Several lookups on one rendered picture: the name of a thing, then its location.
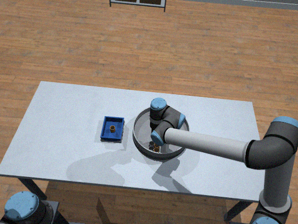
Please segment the blue box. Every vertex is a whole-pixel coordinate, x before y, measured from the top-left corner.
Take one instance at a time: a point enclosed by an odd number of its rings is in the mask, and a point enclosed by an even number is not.
[[[115,132],[110,131],[110,127],[115,126]],[[124,118],[105,116],[100,138],[102,141],[121,142],[123,135]]]

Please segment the table leg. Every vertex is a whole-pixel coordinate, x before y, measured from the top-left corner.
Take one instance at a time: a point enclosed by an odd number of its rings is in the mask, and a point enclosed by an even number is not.
[[[46,200],[46,195],[42,190],[34,183],[31,179],[19,178],[19,180],[30,190],[32,193],[36,194],[41,200]]]
[[[237,216],[240,212],[246,209],[252,202],[247,201],[239,201],[233,208],[231,208],[225,215],[224,221],[231,221],[235,216]]]

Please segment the white table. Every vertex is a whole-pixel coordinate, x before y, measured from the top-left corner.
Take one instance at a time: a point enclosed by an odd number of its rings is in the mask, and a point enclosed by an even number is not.
[[[0,175],[17,177],[27,187],[37,179],[258,201],[265,171],[190,149],[167,162],[138,151],[134,121],[156,97],[186,115],[192,132],[259,140],[251,102],[41,82]],[[121,143],[100,141],[104,116],[124,117]]]

